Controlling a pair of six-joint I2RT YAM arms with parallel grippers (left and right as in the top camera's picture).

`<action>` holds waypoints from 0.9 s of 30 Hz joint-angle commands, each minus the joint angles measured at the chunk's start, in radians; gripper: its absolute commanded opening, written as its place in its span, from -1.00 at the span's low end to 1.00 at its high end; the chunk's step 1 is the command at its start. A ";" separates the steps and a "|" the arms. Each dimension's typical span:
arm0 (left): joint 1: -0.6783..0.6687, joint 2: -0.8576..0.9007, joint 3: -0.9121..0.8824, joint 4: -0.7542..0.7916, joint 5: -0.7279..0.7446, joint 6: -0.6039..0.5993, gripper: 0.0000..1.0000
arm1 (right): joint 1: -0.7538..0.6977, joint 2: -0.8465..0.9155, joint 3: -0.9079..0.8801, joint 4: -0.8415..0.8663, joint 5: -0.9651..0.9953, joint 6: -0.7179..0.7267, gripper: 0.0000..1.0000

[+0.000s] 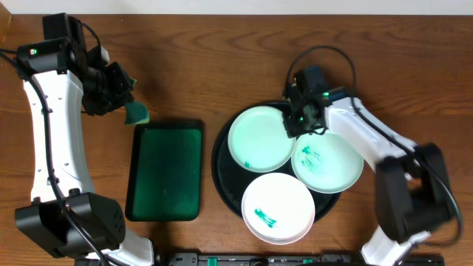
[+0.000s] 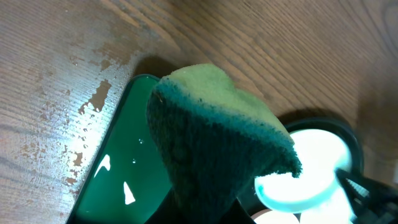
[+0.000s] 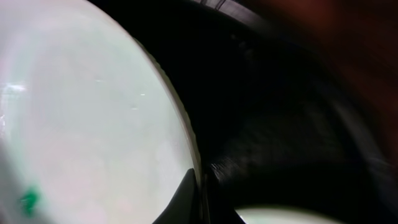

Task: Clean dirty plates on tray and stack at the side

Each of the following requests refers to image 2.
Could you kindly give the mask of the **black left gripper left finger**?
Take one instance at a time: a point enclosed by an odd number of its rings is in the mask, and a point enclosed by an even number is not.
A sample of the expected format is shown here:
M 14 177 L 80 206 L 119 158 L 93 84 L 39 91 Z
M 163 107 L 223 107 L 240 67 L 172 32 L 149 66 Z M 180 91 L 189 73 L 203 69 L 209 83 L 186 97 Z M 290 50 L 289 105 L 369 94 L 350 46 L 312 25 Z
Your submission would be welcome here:
M 145 224 L 180 224 L 180 210 L 175 201 L 173 189 L 169 190 L 162 203 Z

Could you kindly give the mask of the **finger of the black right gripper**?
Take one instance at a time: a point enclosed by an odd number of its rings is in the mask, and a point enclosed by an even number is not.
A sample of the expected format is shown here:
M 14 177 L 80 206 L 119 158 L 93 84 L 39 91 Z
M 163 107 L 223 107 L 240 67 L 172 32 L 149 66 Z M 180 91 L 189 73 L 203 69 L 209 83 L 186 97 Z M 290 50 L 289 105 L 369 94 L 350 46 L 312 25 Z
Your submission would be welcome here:
M 342 169 L 335 174 L 353 209 L 353 224 L 397 224 L 396 189 Z

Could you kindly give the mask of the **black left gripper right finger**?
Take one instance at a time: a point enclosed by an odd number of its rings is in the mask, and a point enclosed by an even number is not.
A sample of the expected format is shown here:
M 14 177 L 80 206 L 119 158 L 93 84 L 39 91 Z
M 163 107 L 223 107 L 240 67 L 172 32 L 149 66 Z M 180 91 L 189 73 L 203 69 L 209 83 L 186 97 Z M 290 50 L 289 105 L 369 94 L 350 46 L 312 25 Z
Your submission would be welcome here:
M 236 199 L 228 211 L 229 224 L 255 224 L 254 220 L 243 209 L 238 199 Z

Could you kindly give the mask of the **green and yellow sponge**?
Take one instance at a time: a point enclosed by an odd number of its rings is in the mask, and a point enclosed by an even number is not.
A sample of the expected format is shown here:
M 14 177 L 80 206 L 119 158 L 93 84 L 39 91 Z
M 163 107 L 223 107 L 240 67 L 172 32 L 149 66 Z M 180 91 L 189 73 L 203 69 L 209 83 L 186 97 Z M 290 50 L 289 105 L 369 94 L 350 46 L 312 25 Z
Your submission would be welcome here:
M 233 202 L 256 177 L 302 171 L 292 138 L 267 105 L 212 64 L 162 77 L 147 102 L 147 124 L 180 223 L 228 223 Z

